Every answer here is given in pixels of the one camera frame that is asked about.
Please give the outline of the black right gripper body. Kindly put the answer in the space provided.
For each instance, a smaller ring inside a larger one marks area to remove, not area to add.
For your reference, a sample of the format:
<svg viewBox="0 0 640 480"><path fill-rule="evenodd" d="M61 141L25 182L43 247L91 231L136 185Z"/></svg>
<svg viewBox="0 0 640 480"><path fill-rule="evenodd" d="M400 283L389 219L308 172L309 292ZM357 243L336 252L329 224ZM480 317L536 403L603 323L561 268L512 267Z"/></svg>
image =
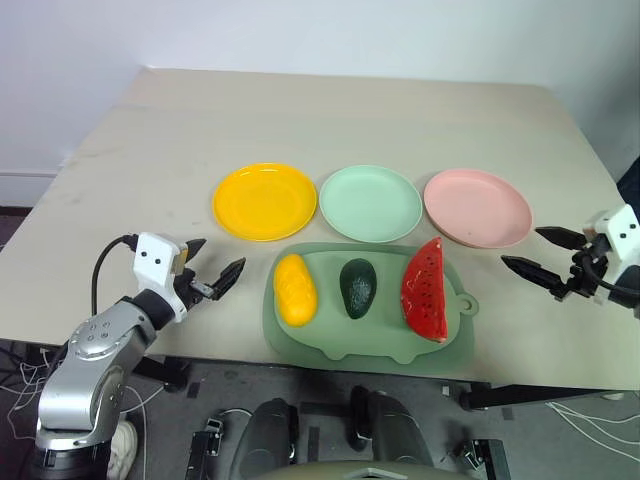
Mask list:
<svg viewBox="0 0 640 480"><path fill-rule="evenodd" d="M604 234L597 234L592 240L586 239L582 249L575 250L572 256L570 276L562 289L552 290L551 294L558 301L563 300L569 293L577 293L585 298L595 295L608 269L607 252L609 241Z"/></svg>

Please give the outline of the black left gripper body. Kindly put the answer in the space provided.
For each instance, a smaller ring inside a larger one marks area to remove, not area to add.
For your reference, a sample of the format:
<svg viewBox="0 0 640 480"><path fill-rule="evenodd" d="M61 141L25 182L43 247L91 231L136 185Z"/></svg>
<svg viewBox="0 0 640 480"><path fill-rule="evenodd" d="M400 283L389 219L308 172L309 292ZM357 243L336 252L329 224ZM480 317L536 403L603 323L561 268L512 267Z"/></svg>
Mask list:
<svg viewBox="0 0 640 480"><path fill-rule="evenodd" d="M184 258L180 259L179 269L173 281L173 287L181 302L187 310L190 310L203 299L211 300L210 284L202 283L196 279L196 273L186 267L187 247Z"/></svg>

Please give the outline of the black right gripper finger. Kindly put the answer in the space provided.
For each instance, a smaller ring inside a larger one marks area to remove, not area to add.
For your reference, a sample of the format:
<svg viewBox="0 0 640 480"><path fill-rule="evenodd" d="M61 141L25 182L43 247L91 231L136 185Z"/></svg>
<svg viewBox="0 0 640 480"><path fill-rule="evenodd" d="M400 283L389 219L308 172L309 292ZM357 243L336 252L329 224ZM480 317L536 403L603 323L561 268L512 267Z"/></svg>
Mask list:
<svg viewBox="0 0 640 480"><path fill-rule="evenodd" d="M582 249L586 245L586 237L559 226L537 227L535 232L554 245L564 249Z"/></svg>
<svg viewBox="0 0 640 480"><path fill-rule="evenodd" d="M501 260L512 272L546 290L562 289L564 286L559 275L545 270L540 264L532 260L509 255L502 255Z"/></svg>

